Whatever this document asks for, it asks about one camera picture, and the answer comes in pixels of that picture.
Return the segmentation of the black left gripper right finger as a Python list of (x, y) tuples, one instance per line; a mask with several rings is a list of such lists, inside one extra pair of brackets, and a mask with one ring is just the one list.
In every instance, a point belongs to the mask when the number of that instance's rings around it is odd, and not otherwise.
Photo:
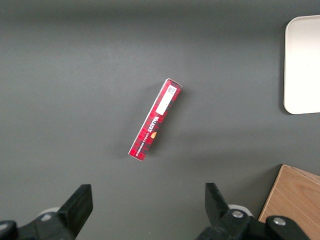
[(231, 209), (215, 183), (205, 184), (205, 210), (210, 222), (206, 240), (308, 240), (292, 219), (271, 215), (260, 222), (244, 210)]

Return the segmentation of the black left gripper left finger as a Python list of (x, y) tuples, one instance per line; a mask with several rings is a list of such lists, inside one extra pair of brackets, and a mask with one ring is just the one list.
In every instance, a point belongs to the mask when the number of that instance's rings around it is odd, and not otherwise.
[(93, 211), (92, 186), (82, 184), (61, 207), (42, 211), (26, 225), (0, 222), (2, 240), (75, 240)]

